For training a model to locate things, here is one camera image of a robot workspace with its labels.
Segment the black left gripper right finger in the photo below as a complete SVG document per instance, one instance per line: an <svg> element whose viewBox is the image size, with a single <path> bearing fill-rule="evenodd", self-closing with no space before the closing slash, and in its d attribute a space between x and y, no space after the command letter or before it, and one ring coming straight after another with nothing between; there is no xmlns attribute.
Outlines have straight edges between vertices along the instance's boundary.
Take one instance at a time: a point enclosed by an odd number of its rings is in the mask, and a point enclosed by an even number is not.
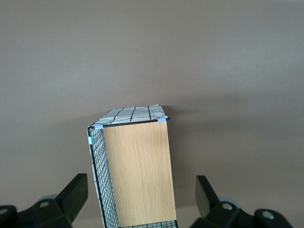
<svg viewBox="0 0 304 228"><path fill-rule="evenodd" d="M291 228L277 211L258 209L247 214L234 203L220 200L206 176L196 177L195 198L200 212L192 228Z"/></svg>

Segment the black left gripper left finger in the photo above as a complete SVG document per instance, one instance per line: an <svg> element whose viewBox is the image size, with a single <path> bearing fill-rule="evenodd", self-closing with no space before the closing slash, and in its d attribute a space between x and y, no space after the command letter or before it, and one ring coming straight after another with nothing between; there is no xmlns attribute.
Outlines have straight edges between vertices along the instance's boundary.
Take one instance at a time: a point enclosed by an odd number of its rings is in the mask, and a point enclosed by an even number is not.
<svg viewBox="0 0 304 228"><path fill-rule="evenodd" d="M71 228L88 198L87 174L77 174L55 198L45 198L17 212L13 205L0 207L2 228Z"/></svg>

